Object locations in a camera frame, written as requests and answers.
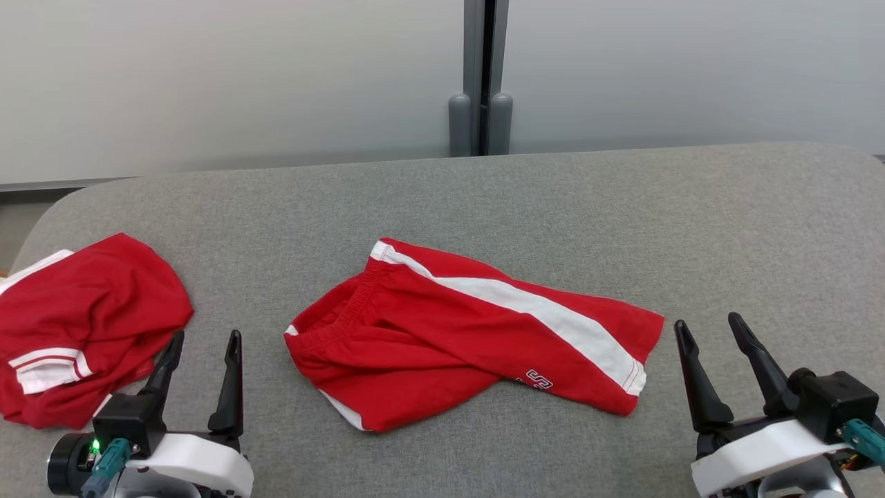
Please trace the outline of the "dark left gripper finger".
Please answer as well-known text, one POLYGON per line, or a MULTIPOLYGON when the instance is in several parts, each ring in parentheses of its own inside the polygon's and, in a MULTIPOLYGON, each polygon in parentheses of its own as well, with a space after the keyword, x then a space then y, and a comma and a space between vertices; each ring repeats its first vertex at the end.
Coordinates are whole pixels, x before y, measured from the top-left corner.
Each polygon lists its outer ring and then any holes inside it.
POLYGON ((184 340, 184 330, 179 330, 173 334, 173 337, 171 337, 171 340, 158 357, 151 376, 138 393, 138 395, 149 395, 157 401, 157 413, 159 415, 165 409, 171 378, 173 378, 173 374, 179 366, 184 340))
POLYGON ((240 331, 231 331, 223 360, 225 374, 217 407, 208 420, 208 430, 225 438, 240 438, 244 432, 243 341, 240 331))

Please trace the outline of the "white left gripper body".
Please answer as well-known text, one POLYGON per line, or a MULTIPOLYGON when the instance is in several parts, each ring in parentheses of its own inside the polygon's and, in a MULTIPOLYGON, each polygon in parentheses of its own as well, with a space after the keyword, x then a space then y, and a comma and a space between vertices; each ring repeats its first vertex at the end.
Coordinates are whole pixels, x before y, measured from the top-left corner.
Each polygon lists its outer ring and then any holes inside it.
POLYGON ((145 460, 127 461, 121 498, 252 498, 252 464, 234 448, 189 433, 167 433, 145 460))

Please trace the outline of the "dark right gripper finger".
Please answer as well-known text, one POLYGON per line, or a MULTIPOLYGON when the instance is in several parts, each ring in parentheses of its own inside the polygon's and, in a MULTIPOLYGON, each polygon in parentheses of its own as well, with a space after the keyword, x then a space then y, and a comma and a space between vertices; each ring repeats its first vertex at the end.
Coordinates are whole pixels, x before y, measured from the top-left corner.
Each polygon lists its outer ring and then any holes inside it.
POLYGON ((742 315, 731 312, 727 316, 727 321, 740 352, 749 360, 756 382, 761 388, 764 414, 767 417, 793 415, 799 406, 799 395, 788 387, 788 377, 784 371, 754 335, 742 315))
POLYGON ((712 433, 731 425, 734 415, 721 401, 699 359, 700 350, 683 320, 674 322, 684 387, 688 399, 692 428, 697 433, 712 433))

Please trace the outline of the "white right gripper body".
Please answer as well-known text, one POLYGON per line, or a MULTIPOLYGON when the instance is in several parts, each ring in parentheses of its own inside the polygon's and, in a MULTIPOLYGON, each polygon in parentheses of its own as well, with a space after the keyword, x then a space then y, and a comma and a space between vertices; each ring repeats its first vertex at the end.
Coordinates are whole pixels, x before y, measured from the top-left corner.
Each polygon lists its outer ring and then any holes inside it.
POLYGON ((749 498, 800 490, 799 498, 849 498, 851 491, 831 454, 848 445, 821 442, 797 421, 774 423, 728 443, 691 464, 701 498, 726 498, 743 488, 749 498))

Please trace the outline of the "red basketball jersey number 23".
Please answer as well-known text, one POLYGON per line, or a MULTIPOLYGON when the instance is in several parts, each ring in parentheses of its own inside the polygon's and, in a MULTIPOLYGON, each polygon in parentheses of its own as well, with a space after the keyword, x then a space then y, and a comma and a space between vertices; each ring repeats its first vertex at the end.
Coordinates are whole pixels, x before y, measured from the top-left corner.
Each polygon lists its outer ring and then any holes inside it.
POLYGON ((0 416, 82 429, 151 375, 193 312, 174 269, 124 233, 10 275, 0 282, 0 416))

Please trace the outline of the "red shorts with white stripe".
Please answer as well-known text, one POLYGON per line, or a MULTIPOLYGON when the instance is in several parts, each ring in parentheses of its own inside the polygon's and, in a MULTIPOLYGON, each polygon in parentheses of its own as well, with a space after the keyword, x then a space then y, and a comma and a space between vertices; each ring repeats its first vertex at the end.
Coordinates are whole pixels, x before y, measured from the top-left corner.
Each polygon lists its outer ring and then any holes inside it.
POLYGON ((628 416, 664 322, 616 299, 379 239, 363 271, 304 309, 283 339, 297 371, 354 428, 386 432, 500 380, 628 416))

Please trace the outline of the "grey wall base rail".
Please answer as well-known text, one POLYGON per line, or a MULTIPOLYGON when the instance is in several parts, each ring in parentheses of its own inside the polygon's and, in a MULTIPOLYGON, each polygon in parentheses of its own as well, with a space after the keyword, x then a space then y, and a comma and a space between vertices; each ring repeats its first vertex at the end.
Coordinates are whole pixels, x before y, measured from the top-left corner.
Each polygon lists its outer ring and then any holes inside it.
POLYGON ((0 194, 14 192, 40 192, 41 190, 80 190, 91 186, 130 179, 130 176, 111 178, 88 178, 79 180, 62 180, 31 183, 0 183, 0 194))

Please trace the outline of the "grey rounded partition post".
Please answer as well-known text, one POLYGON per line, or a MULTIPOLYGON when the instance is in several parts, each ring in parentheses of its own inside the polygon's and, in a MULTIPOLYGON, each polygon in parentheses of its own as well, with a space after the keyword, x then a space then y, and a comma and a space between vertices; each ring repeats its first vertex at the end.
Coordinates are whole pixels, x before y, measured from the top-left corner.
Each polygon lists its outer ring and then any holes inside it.
POLYGON ((453 95, 447 104, 449 127, 449 157, 473 155, 472 99, 470 95, 453 95))
POLYGON ((487 154, 507 155, 511 149, 513 99, 497 93, 490 98, 487 108, 487 154))

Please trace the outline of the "grey vertical partition frame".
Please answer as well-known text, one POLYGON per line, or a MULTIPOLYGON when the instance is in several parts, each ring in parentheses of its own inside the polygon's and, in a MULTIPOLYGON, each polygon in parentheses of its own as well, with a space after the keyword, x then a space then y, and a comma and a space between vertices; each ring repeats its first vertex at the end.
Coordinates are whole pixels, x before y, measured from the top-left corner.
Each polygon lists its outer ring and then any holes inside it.
POLYGON ((464 0, 463 88, 472 101, 473 155, 487 156, 487 108, 502 89, 510 0, 464 0))

